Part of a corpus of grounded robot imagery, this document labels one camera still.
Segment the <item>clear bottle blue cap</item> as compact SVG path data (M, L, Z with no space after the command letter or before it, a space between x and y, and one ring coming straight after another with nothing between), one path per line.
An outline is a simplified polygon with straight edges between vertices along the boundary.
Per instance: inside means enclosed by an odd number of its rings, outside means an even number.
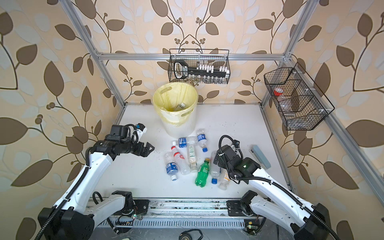
M218 183L218 178L221 174L221 168L214 163L215 157L216 157L217 151L213 151L211 154L211 161L210 161L210 175L212 177L212 184L216 185Z

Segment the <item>clear bottle yellow label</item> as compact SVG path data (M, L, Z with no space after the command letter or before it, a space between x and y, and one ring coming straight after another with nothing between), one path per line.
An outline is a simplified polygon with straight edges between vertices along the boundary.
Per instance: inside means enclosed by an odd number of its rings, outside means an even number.
M221 174L219 176L219 189L225 191L228 188L231 179L229 177L228 171L224 168L221 169Z

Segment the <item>green soda bottle upright-lying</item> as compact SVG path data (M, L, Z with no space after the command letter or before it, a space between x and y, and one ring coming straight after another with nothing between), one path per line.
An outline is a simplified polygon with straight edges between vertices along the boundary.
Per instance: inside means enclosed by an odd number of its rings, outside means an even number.
M205 187L209 172L210 172L210 159L205 158L203 164L200 166L200 169L198 171L198 175L195 180L195 185L201 188Z

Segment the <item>clear bottle blue label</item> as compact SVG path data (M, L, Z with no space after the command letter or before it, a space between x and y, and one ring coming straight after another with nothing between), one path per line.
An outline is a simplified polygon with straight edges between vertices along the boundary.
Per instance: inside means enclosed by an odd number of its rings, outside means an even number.
M164 154L164 161L166 165L167 175L170 176L172 181L176 181L178 179L178 166L171 152L166 152Z

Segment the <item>clear bottle red cap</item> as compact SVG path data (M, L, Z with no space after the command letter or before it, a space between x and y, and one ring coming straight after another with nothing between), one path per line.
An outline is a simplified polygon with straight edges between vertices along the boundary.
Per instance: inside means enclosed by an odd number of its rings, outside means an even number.
M174 159L182 173L182 175L188 175L191 173L191 169L185 160L184 156L180 153L176 146L171 147Z

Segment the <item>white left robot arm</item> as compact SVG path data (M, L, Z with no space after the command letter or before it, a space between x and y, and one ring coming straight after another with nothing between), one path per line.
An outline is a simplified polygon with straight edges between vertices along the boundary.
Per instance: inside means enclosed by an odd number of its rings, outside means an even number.
M140 208L131 192L115 191L90 209L87 204L96 195L95 187L117 156L134 154L145 158L154 151L150 143L140 142L146 131L147 128L141 123L113 125L104 140L88 148L86 164L70 188L51 208L43 208L39 213L41 230L36 239L88 240L94 229L116 212L135 217Z

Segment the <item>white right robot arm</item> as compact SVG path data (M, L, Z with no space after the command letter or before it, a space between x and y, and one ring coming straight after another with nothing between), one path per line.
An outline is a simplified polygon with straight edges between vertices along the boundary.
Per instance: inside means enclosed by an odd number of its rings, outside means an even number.
M261 215L290 232L296 240L339 239L331 228L330 214L322 204L313 205L278 183L256 161L242 158L228 145L220 147L215 162L236 183L256 189L245 194L245 214Z

